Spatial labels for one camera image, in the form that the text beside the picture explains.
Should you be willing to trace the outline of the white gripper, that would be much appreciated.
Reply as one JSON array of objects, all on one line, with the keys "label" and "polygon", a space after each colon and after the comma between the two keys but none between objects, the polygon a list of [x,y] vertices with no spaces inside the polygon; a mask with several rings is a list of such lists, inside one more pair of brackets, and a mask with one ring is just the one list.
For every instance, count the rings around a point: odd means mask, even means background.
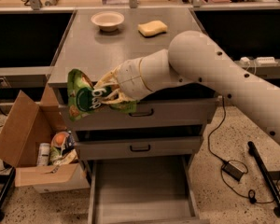
[{"label": "white gripper", "polygon": [[105,105],[114,105],[123,102],[142,100],[152,91],[145,85],[141,73],[140,63],[142,59],[132,59],[122,63],[119,67],[104,74],[94,85],[95,89],[110,87],[113,90],[99,101]]}]

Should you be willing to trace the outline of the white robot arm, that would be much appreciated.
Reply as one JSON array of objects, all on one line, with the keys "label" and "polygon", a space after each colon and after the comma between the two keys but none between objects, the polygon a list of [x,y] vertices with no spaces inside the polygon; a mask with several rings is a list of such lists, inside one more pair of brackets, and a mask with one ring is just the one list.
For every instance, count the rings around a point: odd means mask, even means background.
[{"label": "white robot arm", "polygon": [[199,83],[228,98],[280,145],[280,88],[247,72],[207,35],[186,31],[168,49],[128,60],[96,83],[115,86],[126,101],[165,88]]}]

